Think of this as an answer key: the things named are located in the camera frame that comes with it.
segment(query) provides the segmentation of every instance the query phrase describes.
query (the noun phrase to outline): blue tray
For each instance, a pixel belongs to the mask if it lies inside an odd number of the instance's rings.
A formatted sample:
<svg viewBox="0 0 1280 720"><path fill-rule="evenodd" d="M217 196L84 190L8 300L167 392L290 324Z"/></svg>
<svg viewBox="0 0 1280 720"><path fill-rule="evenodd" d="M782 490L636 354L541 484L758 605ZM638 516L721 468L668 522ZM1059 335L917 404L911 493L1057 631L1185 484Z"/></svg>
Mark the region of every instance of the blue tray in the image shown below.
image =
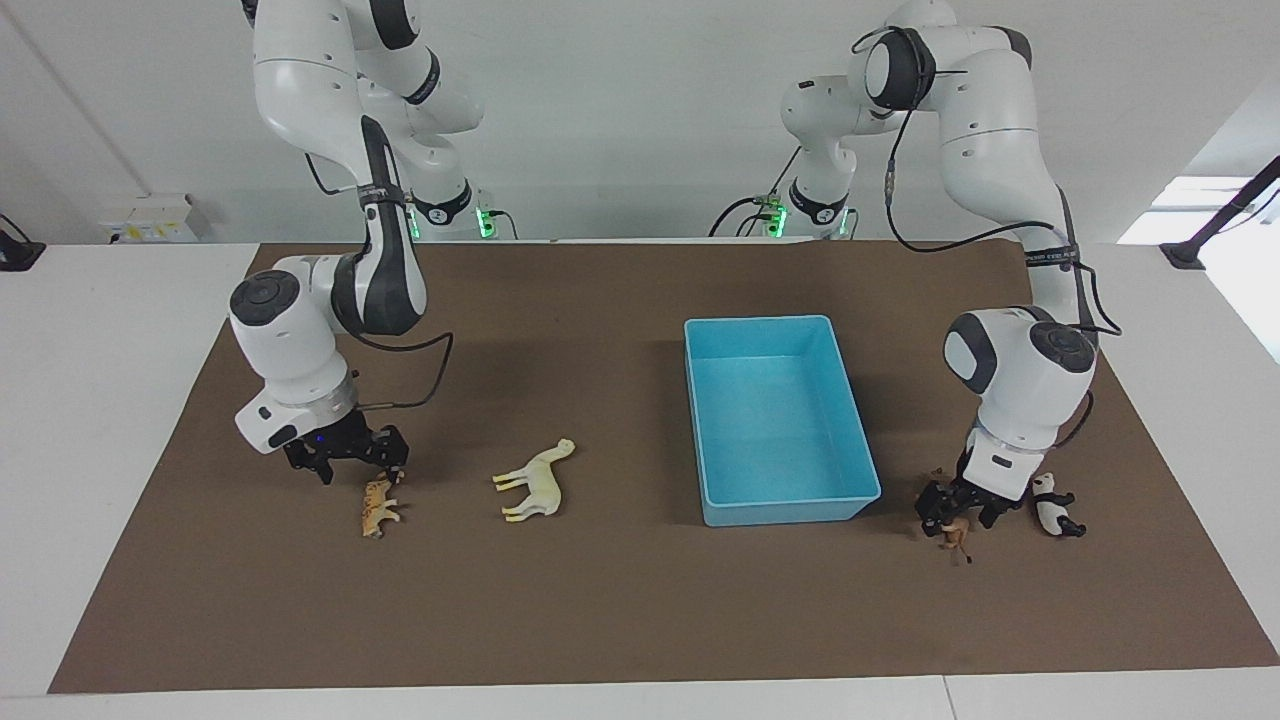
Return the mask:
<svg viewBox="0 0 1280 720"><path fill-rule="evenodd" d="M685 357L708 525L849 520L879 498L829 319L689 320Z"/></svg>

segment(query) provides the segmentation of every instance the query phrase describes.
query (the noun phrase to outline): brown toy deer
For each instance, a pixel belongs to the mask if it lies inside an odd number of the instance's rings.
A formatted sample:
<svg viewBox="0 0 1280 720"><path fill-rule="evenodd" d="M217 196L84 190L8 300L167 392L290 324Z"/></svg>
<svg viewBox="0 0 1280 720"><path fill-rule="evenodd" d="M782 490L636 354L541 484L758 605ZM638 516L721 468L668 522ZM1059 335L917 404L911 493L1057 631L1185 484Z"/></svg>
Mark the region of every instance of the brown toy deer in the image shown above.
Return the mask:
<svg viewBox="0 0 1280 720"><path fill-rule="evenodd" d="M379 527L383 520L394 523L401 520L399 514L392 510L399 505L399 501L387 497L387 491L390 488L392 482L387 479L387 473L379 473L378 479L365 486L365 511L361 514L361 519L366 538L383 537L383 529Z"/></svg>

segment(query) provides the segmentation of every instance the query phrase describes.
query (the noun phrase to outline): toy animal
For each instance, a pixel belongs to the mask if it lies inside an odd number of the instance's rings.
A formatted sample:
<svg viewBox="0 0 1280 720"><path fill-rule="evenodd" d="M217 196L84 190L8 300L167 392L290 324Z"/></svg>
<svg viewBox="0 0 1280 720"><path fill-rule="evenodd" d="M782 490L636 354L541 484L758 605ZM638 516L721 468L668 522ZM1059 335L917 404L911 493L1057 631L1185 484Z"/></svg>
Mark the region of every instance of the toy animal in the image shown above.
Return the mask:
<svg viewBox="0 0 1280 720"><path fill-rule="evenodd" d="M379 527L383 520L401 521L399 514L392 510L399 501L387 497L387 491L390 488L392 482L387 479L385 473L379 473L378 479L365 486L365 511L361 519L366 538L383 537L383 529Z"/></svg>
<svg viewBox="0 0 1280 720"><path fill-rule="evenodd" d="M536 514L554 515L561 505L561 489L552 474L552 462L563 460L577 448L573 441L562 439L559 443L540 452L529 461L527 465L506 475L494 475L493 482L498 492L506 492L521 486L529 487L529 497L515 507L503 507L502 514L508 523L524 523Z"/></svg>
<svg viewBox="0 0 1280 720"><path fill-rule="evenodd" d="M1044 473L1032 480L1032 500L1036 502L1036 515L1046 533L1053 537L1078 538L1088 529L1066 516L1066 506L1075 502L1075 496L1053 492L1053 473Z"/></svg>

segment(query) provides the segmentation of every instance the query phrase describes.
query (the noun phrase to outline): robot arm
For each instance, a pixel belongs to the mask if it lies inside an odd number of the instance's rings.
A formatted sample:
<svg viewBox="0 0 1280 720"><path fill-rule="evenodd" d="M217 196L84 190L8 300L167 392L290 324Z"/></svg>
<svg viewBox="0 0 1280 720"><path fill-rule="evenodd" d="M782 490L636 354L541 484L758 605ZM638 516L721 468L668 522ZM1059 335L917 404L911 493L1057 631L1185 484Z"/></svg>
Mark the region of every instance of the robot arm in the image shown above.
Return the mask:
<svg viewBox="0 0 1280 720"><path fill-rule="evenodd" d="M394 477L408 448L394 427L372 432L365 424L334 333L402 336L426 311L399 169L406 154L396 141L419 140L415 128L470 129L483 109L470 100L465 81L448 79L435 54L417 44L417 17L406 0L260 0L244 6L255 28L262 119L291 145L352 174L365 245L342 256L284 259L236 288L232 329L264 379L236 423L260 452L284 447L294 468L316 470L326 483L330 457L361 459ZM371 113L364 83L399 96L369 102L380 109ZM424 184L433 187L439 176L448 177L430 174L430 163L410 167L425 167L430 177L424 176ZM449 169L457 170L456 158Z"/></svg>
<svg viewBox="0 0 1280 720"><path fill-rule="evenodd" d="M960 27L943 0L911 0L855 45L847 76L800 83L783 102L804 149L788 217L817 237L832 233L852 179L840 138L890 132L915 111L938 114L942 178L960 206L1033 223L1015 231L1033 305L966 313L946 336L948 368L982 404L956 482L931 486L916 503L929 534L968 507L983 506L989 527L1016 506L1093 378L1093 315L1070 210L1039 150L1030 63L1020 33ZM892 181L891 168L887 200Z"/></svg>

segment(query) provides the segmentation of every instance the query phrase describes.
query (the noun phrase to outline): brown paper mat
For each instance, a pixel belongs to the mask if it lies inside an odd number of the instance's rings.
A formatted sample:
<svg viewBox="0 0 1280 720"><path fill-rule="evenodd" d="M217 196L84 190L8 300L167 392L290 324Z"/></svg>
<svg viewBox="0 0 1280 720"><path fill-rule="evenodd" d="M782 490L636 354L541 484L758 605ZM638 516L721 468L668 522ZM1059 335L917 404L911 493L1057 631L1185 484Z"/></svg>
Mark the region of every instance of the brown paper mat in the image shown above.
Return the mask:
<svg viewBox="0 0 1280 720"><path fill-rule="evenodd" d="M256 266L300 251L334 249L265 247ZM51 692L1277 661L1105 364L1093 419L1046 464L1085 538L1024 510L975 533L964 566L918 530L918 474L954 466L975 409L942 337L959 313L1028 300L1014 245L420 254L433 297L413 340L454 329L458 346L429 409L372 416L412 447L404 523L364 539L369 468L340 462L325 488L241 441L232 416L260 383L224 331ZM851 523L705 528L684 322L809 313L835 322L884 497ZM438 361L340 342L367 401L420 396ZM507 525L520 493L489 477L561 437L579 445L556 468L561 515Z"/></svg>

